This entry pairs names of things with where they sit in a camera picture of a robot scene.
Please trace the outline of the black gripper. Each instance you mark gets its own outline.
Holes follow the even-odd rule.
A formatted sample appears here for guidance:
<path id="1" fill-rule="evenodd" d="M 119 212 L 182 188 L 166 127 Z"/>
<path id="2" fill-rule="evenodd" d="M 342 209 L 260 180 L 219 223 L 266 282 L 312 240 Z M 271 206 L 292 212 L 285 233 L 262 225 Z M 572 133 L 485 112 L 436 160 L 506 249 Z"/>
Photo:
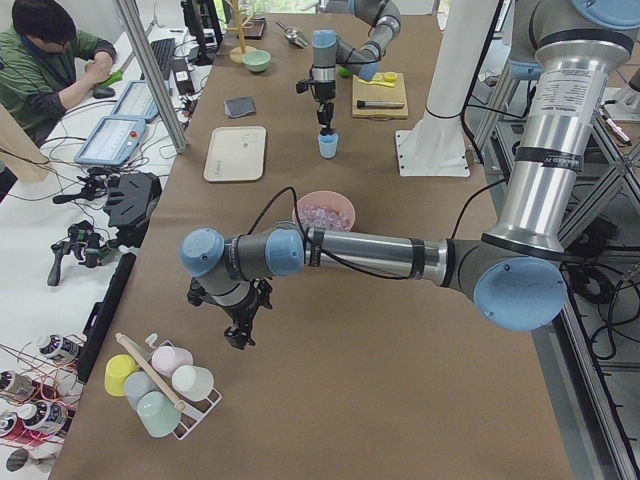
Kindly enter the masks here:
<path id="1" fill-rule="evenodd" d="M 197 279 L 192 278 L 187 292 L 187 300 L 193 306 L 203 303 L 220 307 L 231 319 L 232 325 L 224 332 L 228 343 L 236 349 L 253 347 L 253 321 L 260 308 L 272 309 L 270 295 L 273 291 L 266 279 L 240 282 L 224 295 L 212 295 Z"/>
<path id="2" fill-rule="evenodd" d="M 314 100 L 318 103 L 316 111 L 322 136 L 334 135 L 335 130 L 330 126 L 334 114 L 334 100 L 336 97 L 336 82 L 334 80 L 320 81 L 312 78 L 300 80 L 296 83 L 296 92 L 302 94 L 310 90 Z"/>

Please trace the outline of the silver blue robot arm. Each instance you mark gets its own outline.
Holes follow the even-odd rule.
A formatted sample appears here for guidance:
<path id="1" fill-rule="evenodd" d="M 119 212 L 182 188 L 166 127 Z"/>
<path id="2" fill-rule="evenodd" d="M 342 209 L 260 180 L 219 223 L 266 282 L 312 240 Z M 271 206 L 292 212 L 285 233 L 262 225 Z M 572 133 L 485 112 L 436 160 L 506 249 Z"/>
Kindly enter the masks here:
<path id="1" fill-rule="evenodd" d="M 318 104 L 319 138 L 334 141 L 337 134 L 331 126 L 336 98 L 336 67 L 370 81 L 378 72 L 386 47 L 401 31 L 401 14 L 391 0 L 322 1 L 322 13 L 349 13 L 370 26 L 368 40 L 356 48 L 333 30 L 316 30 L 312 35 L 313 62 L 309 77 L 296 84 L 296 92 L 310 91 Z"/>
<path id="2" fill-rule="evenodd" d="M 235 348 L 252 344 L 253 320 L 270 304 L 270 279 L 304 266 L 339 265 L 385 280 L 429 280 L 461 292 L 494 324 L 531 331 L 566 302 L 558 234 L 609 74 L 631 56 L 635 1 L 520 1 L 512 73 L 538 74 L 537 90 L 508 177 L 497 223 L 478 240 L 331 231 L 281 222 L 224 237 L 189 233 L 179 249 L 188 301 L 221 308 Z"/>

